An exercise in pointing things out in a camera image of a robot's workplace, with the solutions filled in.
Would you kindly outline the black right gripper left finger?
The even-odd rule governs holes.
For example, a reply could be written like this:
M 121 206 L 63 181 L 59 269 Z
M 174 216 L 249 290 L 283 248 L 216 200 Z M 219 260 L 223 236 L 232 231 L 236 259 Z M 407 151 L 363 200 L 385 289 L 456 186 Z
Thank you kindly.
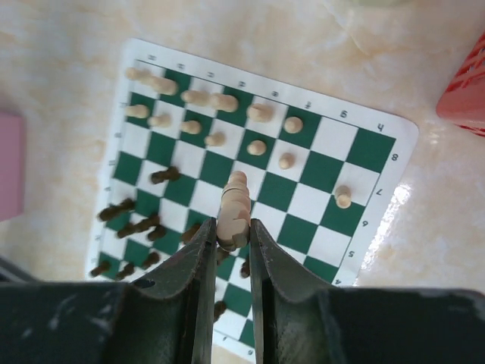
M 208 363 L 216 222 L 131 283 L 2 283 L 3 363 Z

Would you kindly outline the light wooden chess piece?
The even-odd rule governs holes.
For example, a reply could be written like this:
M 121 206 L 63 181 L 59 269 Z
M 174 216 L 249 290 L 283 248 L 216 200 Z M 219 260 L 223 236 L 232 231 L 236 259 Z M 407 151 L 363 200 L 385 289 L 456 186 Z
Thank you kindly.
M 247 176 L 242 171 L 230 174 L 221 194 L 217 218 L 217 241 L 222 249 L 233 252 L 249 241 L 251 200 Z

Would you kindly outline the light wooden pawn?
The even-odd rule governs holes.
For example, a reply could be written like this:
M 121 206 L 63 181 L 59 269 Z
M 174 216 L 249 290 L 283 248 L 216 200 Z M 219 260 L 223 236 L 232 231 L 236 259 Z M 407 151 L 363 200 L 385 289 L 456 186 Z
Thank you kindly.
M 347 209 L 352 204 L 352 191 L 346 185 L 338 186 L 335 190 L 334 197 L 336 205 L 341 209 Z

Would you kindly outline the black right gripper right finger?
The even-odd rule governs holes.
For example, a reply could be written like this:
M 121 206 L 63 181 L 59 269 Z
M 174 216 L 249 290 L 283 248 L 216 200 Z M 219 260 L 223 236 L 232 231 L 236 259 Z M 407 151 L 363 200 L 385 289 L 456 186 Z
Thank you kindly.
M 484 296 L 464 289 L 334 287 L 250 227 L 259 363 L 482 363 Z

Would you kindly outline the green white chess mat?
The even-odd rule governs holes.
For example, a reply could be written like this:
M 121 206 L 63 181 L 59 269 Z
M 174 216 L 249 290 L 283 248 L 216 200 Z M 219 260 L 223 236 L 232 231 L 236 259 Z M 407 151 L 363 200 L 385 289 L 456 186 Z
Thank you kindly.
M 160 265 L 218 215 L 242 171 L 251 216 L 280 247 L 330 284 L 354 283 L 415 124 L 140 39 L 119 76 L 87 279 L 134 281 Z

